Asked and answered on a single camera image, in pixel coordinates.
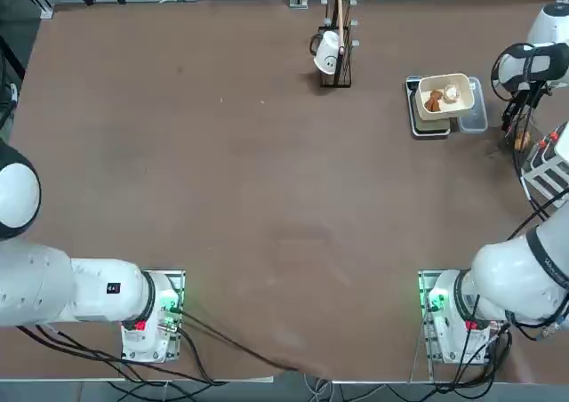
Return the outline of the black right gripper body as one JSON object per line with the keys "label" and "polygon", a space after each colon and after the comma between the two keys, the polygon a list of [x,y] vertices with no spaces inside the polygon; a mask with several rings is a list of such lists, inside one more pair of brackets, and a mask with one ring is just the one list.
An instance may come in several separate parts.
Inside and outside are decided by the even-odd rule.
{"label": "black right gripper body", "polygon": [[511,100],[515,109],[530,107],[535,109],[538,107],[541,97],[543,96],[542,88],[531,88],[528,90],[521,90],[514,94]]}

